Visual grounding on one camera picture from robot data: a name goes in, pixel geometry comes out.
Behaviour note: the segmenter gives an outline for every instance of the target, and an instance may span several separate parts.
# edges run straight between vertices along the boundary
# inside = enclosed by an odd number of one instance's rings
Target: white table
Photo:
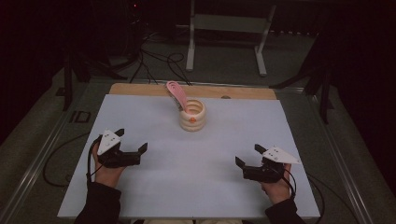
[[[210,95],[214,97],[245,94],[241,98],[256,95],[272,99],[199,98],[207,108],[207,124],[197,133],[188,133],[179,127],[177,107],[171,97],[164,96],[164,87],[123,84],[118,87],[124,90],[112,91],[151,95],[106,96],[59,217],[76,217],[85,204],[86,162],[92,141],[104,129],[116,131],[120,128],[125,129],[121,138],[122,151],[135,151],[148,142],[148,151],[143,154],[141,164],[128,167],[121,177],[118,186],[122,191],[121,217],[265,217],[264,210],[271,206],[267,196],[259,183],[243,178],[234,158],[241,158],[247,165],[260,166],[261,155],[254,150],[255,144],[277,145],[299,158],[282,106],[271,90],[184,87],[189,96],[212,91]],[[297,182],[298,214],[318,217],[304,166],[293,165],[291,172]]]

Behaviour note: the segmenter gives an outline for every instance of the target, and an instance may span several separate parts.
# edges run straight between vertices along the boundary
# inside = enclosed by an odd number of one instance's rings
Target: floor
[[[180,53],[172,57],[175,61],[182,59],[181,55],[186,57],[188,42],[183,33],[185,30],[180,30],[180,36],[174,40],[151,36],[142,47],[148,51],[144,54],[146,66],[142,66],[133,83],[155,84],[171,79],[182,82],[171,66],[192,84],[266,88],[296,75],[315,41],[302,35],[269,34],[263,52],[267,77],[258,75],[254,40],[246,40],[244,36],[236,40],[222,36],[218,40],[213,38],[218,34],[200,33],[194,70],[189,73],[184,71],[185,58],[178,69],[173,63],[149,56],[150,52],[158,53],[166,59],[172,53]],[[135,63],[120,71],[120,75],[128,77],[123,82],[131,81],[137,67]],[[0,147],[0,223],[73,223],[58,218],[57,212],[103,97],[116,82],[120,81],[97,72],[92,72],[89,83],[74,81],[75,100],[68,111],[62,111],[64,98],[55,93],[63,86],[63,71],[54,77],[51,89]],[[326,125],[318,116],[316,97],[302,92],[305,83],[306,79],[278,90],[276,97],[285,109],[305,170],[311,176],[318,207],[324,210],[319,223],[395,223],[395,197],[376,169],[337,89],[331,88],[330,123]],[[72,119],[74,111],[80,111],[79,120]],[[307,220],[307,223],[315,222],[315,219]],[[255,223],[268,221],[255,220]]]

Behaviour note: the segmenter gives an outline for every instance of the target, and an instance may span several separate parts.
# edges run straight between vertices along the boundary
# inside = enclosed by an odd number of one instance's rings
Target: cable
[[[177,77],[179,77],[180,79],[182,79],[184,82],[186,82],[187,85],[192,86],[191,82],[189,81],[189,79],[186,77],[186,75],[184,74],[183,70],[181,69],[181,67],[178,65],[179,62],[182,62],[184,60],[184,55],[182,53],[171,53],[168,56],[164,56],[161,55],[159,53],[154,53],[154,52],[150,52],[147,51],[145,49],[142,49],[143,53],[146,53],[148,56],[157,59],[161,62],[167,63],[169,69],[172,71],[172,73],[174,73]],[[178,60],[174,60],[172,59],[173,56],[175,55],[179,55],[181,56],[181,59]],[[171,66],[171,64],[174,64],[178,70],[180,71],[181,75],[178,74]]]
[[[278,172],[276,169],[274,169],[273,167],[271,167],[271,166],[266,166],[266,168],[268,168],[268,169],[274,171],[275,173],[277,173],[278,175],[280,175],[280,176],[281,176],[280,178],[281,178],[283,181],[285,181],[285,183],[286,183],[287,185],[289,185],[289,188],[290,188],[290,190],[291,190],[290,198],[294,200],[294,197],[296,196],[296,190],[297,190],[296,181],[295,181],[295,179],[294,179],[294,176],[293,176],[288,170],[286,170],[285,168],[283,168],[282,174],[281,174],[280,172]],[[293,181],[294,181],[294,187],[291,185],[290,181],[284,176],[285,171],[287,171],[287,172],[290,174],[291,178],[293,179]]]
[[[139,64],[139,66],[137,67],[136,71],[134,71],[134,74],[132,75],[131,80],[129,80],[129,83],[132,83],[132,81],[134,81],[134,78],[135,78],[135,77],[137,76],[137,74],[139,73],[140,68],[142,67],[142,65],[145,65],[145,64],[143,63],[142,46],[148,41],[149,38],[150,38],[150,35],[146,36],[145,38],[143,38],[143,41],[142,41],[142,43],[140,44],[140,47],[139,47],[139,55],[138,55],[140,64]]]
[[[96,143],[99,143],[102,140],[102,135],[99,135],[98,138],[96,138],[95,140],[93,140],[91,146],[90,146],[90,150],[88,151],[88,160],[87,160],[87,183],[91,183],[92,182],[92,174],[91,175],[91,156],[92,156],[92,150],[93,147],[95,146]]]
[[[315,179],[316,181],[318,181],[321,185],[323,185],[323,187],[325,187],[326,189],[328,189],[332,194],[334,194],[335,197],[337,197],[341,203],[344,204],[344,206],[347,208],[347,210],[350,212],[350,214],[353,216],[353,218],[355,219],[355,221],[359,224],[359,220],[358,218],[355,216],[355,213],[352,211],[352,209],[349,207],[349,205],[347,205],[347,203],[344,201],[344,199],[339,196],[333,189],[331,189],[329,186],[327,186],[324,182],[322,182],[321,180],[319,180],[318,178],[314,177],[313,175],[306,173],[307,175],[309,175],[309,177]]]
[[[91,177],[96,174],[107,162],[108,157],[105,159],[105,161],[91,174]]]
[[[141,57],[142,57],[141,63],[143,64],[143,66],[146,68],[146,71],[147,71],[146,76],[147,76],[147,78],[148,78],[148,84],[150,84],[150,83],[151,83],[151,79],[153,79],[154,82],[158,85],[157,80],[156,80],[155,77],[150,73],[149,67],[148,67],[145,63],[143,63],[143,53],[142,53]]]
[[[309,182],[311,182],[311,184],[315,187],[315,189],[318,191],[318,193],[319,193],[319,196],[320,196],[320,199],[321,199],[321,201],[322,201],[322,208],[321,208],[321,210],[320,210],[320,217],[318,218],[318,220],[315,222],[316,224],[318,224],[321,220],[322,220],[322,218],[323,218],[323,215],[324,215],[324,212],[325,212],[325,206],[326,206],[326,203],[324,202],[324,197],[323,197],[323,194],[322,194],[322,192],[320,191],[320,189],[318,188],[318,186],[308,177],[308,180],[309,180]]]
[[[88,135],[88,134],[89,134],[89,133],[81,134],[81,135],[79,135],[79,136],[77,136],[77,137],[74,137],[74,138],[72,138],[72,139],[70,139],[70,140],[68,140],[68,141],[66,141],[66,142],[64,142],[64,143],[62,143],[62,144],[60,144],[58,147],[56,147],[56,148],[49,154],[49,157],[47,158],[46,163],[44,164],[43,173],[42,173],[42,174],[43,174],[44,181],[46,181],[46,183],[48,183],[49,185],[51,185],[51,186],[53,186],[53,187],[57,187],[57,188],[64,188],[64,187],[69,186],[68,184],[57,184],[57,183],[53,183],[53,182],[49,181],[48,178],[47,178],[47,174],[46,174],[47,166],[48,166],[49,161],[50,161],[50,159],[52,158],[52,156],[53,156],[59,149],[61,149],[62,147],[64,147],[65,145],[67,145],[67,144],[69,144],[69,143],[71,143],[71,142],[73,142],[73,141],[76,141],[76,140],[79,139],[80,137],[83,137],[83,136]]]
[[[159,32],[155,32],[155,33],[152,33],[151,35],[149,35],[148,37],[153,37],[155,35],[160,35],[160,34],[161,33],[159,33]],[[169,40],[169,37],[164,37],[163,39],[151,39],[151,38],[148,39],[148,41],[150,41],[150,42],[157,42],[157,43],[165,42],[167,40]]]

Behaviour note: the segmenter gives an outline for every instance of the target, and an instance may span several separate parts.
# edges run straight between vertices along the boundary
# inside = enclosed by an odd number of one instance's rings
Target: pink object
[[[187,108],[187,96],[181,86],[175,81],[168,81],[166,82],[166,88],[172,93],[182,110],[189,114],[189,109]]]

